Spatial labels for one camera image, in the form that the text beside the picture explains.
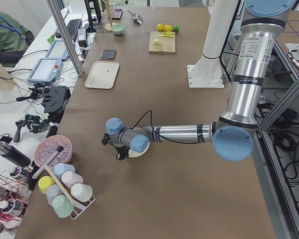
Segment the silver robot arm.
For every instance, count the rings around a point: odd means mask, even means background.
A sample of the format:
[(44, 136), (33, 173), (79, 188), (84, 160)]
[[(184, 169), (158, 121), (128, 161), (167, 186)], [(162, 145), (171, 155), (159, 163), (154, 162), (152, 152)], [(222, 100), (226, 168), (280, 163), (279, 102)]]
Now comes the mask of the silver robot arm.
[(241, 23), (243, 40), (232, 77), (226, 111), (211, 124), (128, 127), (119, 118), (105, 124), (102, 144), (117, 150), (117, 159), (129, 151), (145, 152), (151, 142), (198, 144), (211, 142), (216, 153), (229, 161), (247, 158), (257, 128), (254, 117), (275, 39), (284, 31), (292, 0), (248, 0)]

